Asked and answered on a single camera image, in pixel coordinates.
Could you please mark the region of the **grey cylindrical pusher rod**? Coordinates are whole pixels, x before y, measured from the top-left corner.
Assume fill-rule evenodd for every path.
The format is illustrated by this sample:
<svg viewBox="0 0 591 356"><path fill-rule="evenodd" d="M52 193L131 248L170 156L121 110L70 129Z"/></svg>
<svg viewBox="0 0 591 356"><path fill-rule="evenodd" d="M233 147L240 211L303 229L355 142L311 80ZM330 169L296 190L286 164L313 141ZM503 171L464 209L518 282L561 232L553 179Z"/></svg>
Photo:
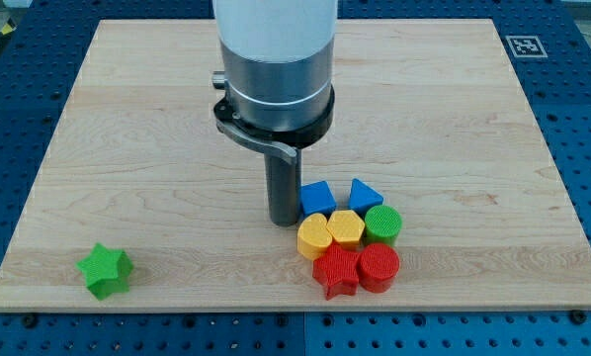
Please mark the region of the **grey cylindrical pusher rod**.
<svg viewBox="0 0 591 356"><path fill-rule="evenodd" d="M300 150L295 151L294 163L266 155L265 169L271 221L279 226L297 223L300 215Z"/></svg>

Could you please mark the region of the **black flange mount with lever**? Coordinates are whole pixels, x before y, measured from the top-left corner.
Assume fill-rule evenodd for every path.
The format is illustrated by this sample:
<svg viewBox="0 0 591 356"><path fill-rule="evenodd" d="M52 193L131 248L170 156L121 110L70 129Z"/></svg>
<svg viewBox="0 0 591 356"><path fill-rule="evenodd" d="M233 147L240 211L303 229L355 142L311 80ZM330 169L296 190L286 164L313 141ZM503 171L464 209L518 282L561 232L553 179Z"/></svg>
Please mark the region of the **black flange mount with lever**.
<svg viewBox="0 0 591 356"><path fill-rule="evenodd" d="M252 126L238 118L238 113L226 98L218 101L212 110L220 133L247 149L294 164L298 149L315 144L329 131L333 122L334 104L335 91L331 88L330 99L321 116L310 125L290 132L272 132Z"/></svg>

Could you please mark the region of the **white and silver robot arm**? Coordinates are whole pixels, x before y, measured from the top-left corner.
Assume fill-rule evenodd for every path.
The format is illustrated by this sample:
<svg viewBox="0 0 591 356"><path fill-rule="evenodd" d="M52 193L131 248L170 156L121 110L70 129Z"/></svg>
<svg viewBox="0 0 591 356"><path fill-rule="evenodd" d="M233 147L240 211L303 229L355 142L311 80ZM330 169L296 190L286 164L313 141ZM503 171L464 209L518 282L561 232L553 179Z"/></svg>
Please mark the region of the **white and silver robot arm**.
<svg viewBox="0 0 591 356"><path fill-rule="evenodd" d="M271 221L299 219L301 152L333 120L336 0L214 0L217 129L263 154Z"/></svg>

